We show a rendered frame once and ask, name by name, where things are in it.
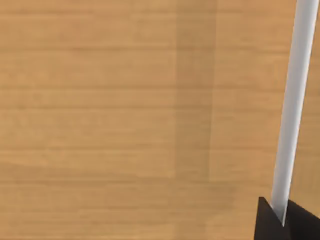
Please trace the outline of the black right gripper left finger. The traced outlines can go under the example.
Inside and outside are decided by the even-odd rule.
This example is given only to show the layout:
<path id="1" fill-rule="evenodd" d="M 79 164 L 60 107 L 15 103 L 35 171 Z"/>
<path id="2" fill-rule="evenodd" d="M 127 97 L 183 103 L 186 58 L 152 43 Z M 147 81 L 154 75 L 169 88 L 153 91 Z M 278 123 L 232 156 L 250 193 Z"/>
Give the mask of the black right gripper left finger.
<path id="1" fill-rule="evenodd" d="M 286 231 L 264 197 L 258 198 L 254 240 L 285 240 Z"/>

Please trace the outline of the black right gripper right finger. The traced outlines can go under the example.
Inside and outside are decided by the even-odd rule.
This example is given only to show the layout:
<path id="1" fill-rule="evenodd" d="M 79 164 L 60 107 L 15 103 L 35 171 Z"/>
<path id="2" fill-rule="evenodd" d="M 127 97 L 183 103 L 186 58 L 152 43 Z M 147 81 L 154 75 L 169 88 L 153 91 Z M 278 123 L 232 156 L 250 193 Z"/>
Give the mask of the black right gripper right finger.
<path id="1" fill-rule="evenodd" d="M 320 218 L 292 200 L 288 201 L 285 226 L 288 240 L 320 240 Z"/>

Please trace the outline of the wooden door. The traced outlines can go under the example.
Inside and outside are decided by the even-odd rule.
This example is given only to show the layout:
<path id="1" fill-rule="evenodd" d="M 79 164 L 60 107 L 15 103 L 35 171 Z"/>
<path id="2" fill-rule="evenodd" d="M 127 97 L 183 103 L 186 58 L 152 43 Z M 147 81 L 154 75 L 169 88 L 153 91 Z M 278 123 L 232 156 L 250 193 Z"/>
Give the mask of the wooden door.
<path id="1" fill-rule="evenodd" d="M 0 240 L 253 240 L 298 0 L 0 0 Z"/>

